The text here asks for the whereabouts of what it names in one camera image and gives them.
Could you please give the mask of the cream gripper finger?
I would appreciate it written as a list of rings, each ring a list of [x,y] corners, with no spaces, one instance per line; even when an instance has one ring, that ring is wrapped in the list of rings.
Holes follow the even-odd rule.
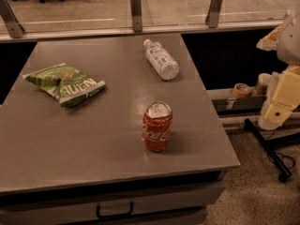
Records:
[[[278,47],[279,30],[279,26],[273,29],[268,35],[259,40],[256,47],[264,51],[275,51]]]
[[[283,125],[300,105],[300,67],[288,66],[282,73],[273,72],[262,105],[259,127],[274,130]]]

